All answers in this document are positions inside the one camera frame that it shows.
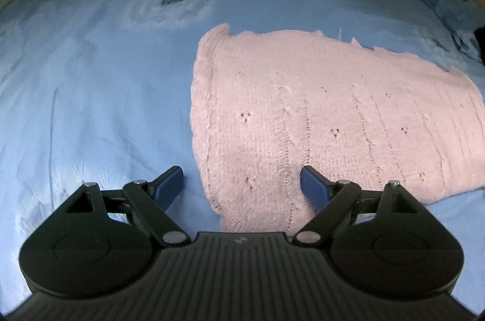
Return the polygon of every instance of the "ribbed black surface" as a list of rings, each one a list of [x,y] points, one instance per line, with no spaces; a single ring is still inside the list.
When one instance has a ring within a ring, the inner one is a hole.
[[[21,321],[460,321],[473,316],[449,296],[412,303],[361,293],[323,255],[282,234],[200,234],[161,252],[130,287],[89,301],[37,294],[7,317]]]

